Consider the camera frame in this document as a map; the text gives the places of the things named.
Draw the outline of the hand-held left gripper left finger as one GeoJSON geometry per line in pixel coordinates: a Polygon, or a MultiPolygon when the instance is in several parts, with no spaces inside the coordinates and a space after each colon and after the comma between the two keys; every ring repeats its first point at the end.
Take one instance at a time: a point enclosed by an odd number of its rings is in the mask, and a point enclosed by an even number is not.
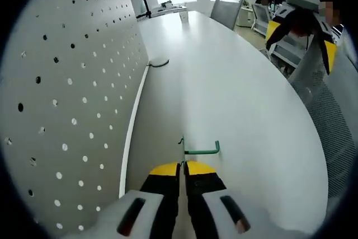
{"type": "Polygon", "coordinates": [[[97,238],[171,238],[178,215],[181,164],[152,169],[140,190],[130,190],[100,216],[97,238]]]}

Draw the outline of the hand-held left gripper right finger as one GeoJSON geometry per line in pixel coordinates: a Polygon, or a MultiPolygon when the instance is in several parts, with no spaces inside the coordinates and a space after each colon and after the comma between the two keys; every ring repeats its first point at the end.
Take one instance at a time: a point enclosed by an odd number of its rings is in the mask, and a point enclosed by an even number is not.
{"type": "Polygon", "coordinates": [[[197,238],[279,238],[268,214],[227,189],[215,169],[204,163],[184,165],[188,212],[197,238]]]}

